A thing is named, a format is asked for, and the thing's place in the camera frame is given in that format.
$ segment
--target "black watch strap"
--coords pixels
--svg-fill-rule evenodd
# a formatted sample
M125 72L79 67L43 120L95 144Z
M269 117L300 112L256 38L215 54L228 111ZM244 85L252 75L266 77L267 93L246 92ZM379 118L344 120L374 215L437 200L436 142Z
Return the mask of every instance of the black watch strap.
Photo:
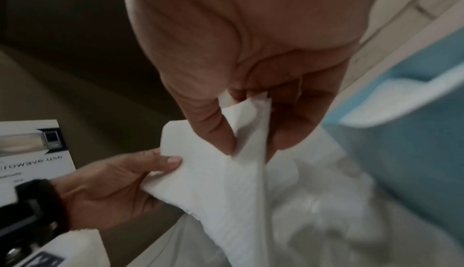
M52 184L46 179L34 179L15 187L19 201L36 200L46 223L56 223L55 234L69 231L66 207Z

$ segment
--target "fingernail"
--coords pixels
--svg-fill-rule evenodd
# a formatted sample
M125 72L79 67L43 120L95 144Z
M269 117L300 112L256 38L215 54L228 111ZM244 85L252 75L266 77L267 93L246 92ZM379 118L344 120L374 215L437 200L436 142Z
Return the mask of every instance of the fingernail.
M177 165L177 164L180 164L181 162L182 162L182 157L175 156L175 157L168 158L168 163L172 165Z

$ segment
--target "folded paper towel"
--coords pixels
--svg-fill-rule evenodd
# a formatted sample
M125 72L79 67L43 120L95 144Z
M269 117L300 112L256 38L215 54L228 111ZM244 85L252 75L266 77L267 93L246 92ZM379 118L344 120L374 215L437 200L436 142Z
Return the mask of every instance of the folded paper towel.
M233 267L271 267L273 240L264 173L271 100L265 94L223 109L237 136L225 156L199 138L187 121L163 128L161 153L179 155L172 174L143 189L198 219Z

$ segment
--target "hand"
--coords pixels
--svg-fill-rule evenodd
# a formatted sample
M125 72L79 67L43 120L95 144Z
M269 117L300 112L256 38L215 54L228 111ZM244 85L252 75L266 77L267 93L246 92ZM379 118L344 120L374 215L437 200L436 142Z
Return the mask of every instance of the hand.
M374 0L126 0L143 50L194 131L235 145L217 97L273 100L268 158L318 125L338 93Z
M71 229L102 230L159 209L162 202L140 184L150 171L167 174L181 161L160 156L157 148L91 163L52 184L66 205Z

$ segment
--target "paper towel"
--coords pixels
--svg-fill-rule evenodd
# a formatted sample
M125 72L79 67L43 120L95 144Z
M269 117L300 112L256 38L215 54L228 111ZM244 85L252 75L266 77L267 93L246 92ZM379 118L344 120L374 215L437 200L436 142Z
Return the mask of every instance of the paper towel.
M161 153L182 156L183 163L143 184L151 195L198 219L233 267L274 265L264 173L270 109L266 95L223 109L237 136L232 156L199 138L187 121L169 122Z

